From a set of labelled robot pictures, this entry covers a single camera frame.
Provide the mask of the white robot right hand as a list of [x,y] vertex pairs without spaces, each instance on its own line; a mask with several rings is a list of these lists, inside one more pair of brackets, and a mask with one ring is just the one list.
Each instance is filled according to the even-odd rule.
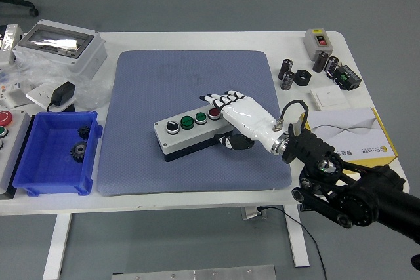
[[217,108],[241,133],[235,136],[221,136],[221,144],[231,150],[238,150],[249,147],[252,141],[259,141],[271,154],[280,154],[284,132],[274,130],[275,118],[252,97],[230,90],[224,95],[208,94],[200,99]]

